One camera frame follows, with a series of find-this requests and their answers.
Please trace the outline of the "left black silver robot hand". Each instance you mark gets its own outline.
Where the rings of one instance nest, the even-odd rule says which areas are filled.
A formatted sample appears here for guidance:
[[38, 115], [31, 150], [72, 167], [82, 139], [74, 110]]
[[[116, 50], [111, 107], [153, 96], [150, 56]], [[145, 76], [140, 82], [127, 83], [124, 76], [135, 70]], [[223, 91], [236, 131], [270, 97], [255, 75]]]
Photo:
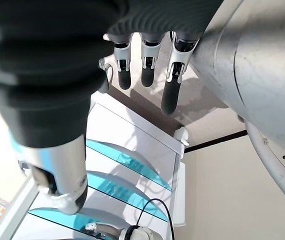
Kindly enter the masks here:
[[107, 236], [112, 240], [118, 240], [122, 230], [107, 223], [92, 222], [87, 223], [84, 229], [90, 234], [99, 234], [103, 237]]

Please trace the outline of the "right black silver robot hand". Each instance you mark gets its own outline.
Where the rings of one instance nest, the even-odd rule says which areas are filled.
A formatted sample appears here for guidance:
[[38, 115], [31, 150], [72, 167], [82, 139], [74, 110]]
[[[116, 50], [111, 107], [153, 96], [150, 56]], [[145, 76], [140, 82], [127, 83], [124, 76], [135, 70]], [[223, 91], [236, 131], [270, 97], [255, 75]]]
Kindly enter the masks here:
[[0, 114], [32, 176], [63, 213], [87, 197], [91, 95], [99, 61], [132, 33], [198, 40], [219, 0], [0, 0]]

